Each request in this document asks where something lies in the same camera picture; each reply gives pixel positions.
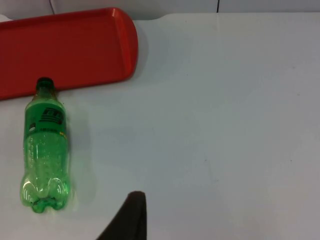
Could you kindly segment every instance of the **red tray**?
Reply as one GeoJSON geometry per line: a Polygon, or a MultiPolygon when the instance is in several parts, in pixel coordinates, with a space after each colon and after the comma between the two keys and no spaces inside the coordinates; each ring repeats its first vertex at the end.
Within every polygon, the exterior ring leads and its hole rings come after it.
{"type": "Polygon", "coordinates": [[[0,100],[32,95],[37,79],[58,90],[129,78],[138,55],[136,28],[118,8],[0,23],[0,100]]]}

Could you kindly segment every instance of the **white surface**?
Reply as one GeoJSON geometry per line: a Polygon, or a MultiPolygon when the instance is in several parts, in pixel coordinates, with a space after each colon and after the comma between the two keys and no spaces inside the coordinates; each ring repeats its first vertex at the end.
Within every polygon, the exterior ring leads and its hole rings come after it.
{"type": "Polygon", "coordinates": [[[52,14],[49,0],[0,0],[0,14],[11,19],[52,14]]]}
{"type": "Polygon", "coordinates": [[[218,0],[51,0],[55,13],[106,7],[126,11],[133,19],[156,19],[171,13],[215,13],[218,0]]]}
{"type": "Polygon", "coordinates": [[[320,13],[172,14],[135,22],[123,83],[61,92],[76,194],[20,204],[24,107],[0,102],[1,239],[93,240],[127,193],[150,240],[317,240],[320,13]]]}
{"type": "Polygon", "coordinates": [[[219,12],[319,12],[319,0],[220,0],[219,12]]]}

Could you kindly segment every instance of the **bottle label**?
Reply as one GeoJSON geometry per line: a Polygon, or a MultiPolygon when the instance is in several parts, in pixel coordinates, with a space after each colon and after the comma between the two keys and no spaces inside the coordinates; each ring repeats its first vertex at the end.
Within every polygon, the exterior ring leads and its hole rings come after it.
{"type": "Polygon", "coordinates": [[[36,133],[56,133],[67,138],[65,111],[51,103],[29,107],[24,117],[24,139],[36,133]]]}

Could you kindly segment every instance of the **white wall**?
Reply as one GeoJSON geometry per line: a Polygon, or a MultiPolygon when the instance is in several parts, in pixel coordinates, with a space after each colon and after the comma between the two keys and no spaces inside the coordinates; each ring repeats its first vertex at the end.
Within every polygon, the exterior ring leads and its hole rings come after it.
{"type": "Polygon", "coordinates": [[[23,19],[52,14],[49,0],[0,0],[0,14],[23,19]]]}
{"type": "Polygon", "coordinates": [[[219,12],[320,12],[320,0],[220,0],[219,12]]]}
{"type": "Polygon", "coordinates": [[[218,0],[52,0],[57,13],[118,7],[140,20],[170,13],[215,13],[217,4],[218,0]]]}
{"type": "MultiPolygon", "coordinates": [[[[170,13],[215,13],[218,0],[51,0],[55,13],[118,7],[133,19],[156,19],[170,13]]],[[[50,0],[0,0],[0,14],[12,19],[52,14],[50,0]]]]}
{"type": "MultiPolygon", "coordinates": [[[[0,14],[30,18],[105,7],[125,10],[133,19],[170,13],[215,13],[218,0],[0,0],[0,14]]],[[[220,0],[219,12],[320,12],[320,0],[220,0]]]]}

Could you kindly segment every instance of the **green plastic bottle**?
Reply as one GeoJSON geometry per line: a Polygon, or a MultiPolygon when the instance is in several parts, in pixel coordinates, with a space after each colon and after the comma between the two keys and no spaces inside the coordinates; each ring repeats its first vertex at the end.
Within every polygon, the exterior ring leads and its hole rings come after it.
{"type": "Polygon", "coordinates": [[[22,203],[36,213],[63,208],[70,192],[66,111],[48,77],[37,81],[25,108],[23,152],[22,203]]]}

